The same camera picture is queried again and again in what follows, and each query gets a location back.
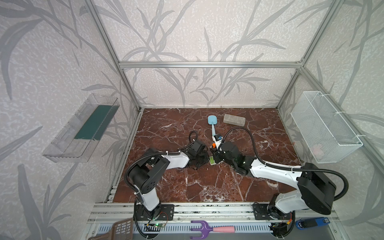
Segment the white remote control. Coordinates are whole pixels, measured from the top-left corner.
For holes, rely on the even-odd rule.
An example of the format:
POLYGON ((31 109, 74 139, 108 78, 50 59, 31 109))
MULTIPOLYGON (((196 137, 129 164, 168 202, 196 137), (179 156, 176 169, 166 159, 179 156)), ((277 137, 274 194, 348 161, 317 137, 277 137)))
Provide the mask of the white remote control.
POLYGON ((210 163, 210 165, 211 165, 211 166, 213 166, 213 165, 215 165, 215 164, 216 164, 216 162, 215 162, 215 160, 214 160, 214 157, 213 157, 213 156, 210 156, 210 157, 209 157, 209 163, 210 163))

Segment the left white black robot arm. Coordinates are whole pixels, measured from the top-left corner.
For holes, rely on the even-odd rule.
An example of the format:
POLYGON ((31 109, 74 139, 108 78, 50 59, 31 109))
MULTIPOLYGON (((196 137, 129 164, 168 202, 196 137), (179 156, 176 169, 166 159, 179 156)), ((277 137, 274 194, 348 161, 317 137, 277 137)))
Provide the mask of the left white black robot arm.
POLYGON ((161 152, 150 148, 126 169, 124 181, 134 191, 144 209, 153 213, 161 206, 156 187, 167 170, 198 168, 207 163, 209 158, 207 146, 199 140, 192 141, 176 152, 161 152))

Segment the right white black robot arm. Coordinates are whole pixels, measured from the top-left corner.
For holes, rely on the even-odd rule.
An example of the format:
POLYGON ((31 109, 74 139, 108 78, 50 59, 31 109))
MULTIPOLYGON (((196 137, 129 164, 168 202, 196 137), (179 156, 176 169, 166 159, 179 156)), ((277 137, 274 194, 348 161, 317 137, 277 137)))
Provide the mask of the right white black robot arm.
POLYGON ((313 164, 286 166, 261 162, 258 157, 243 155, 231 142, 212 145, 214 160, 225 162, 242 176, 267 179, 294 188, 285 194, 274 194, 267 205, 267 213, 274 219, 297 210, 310 209, 330 215, 336 185, 313 164))

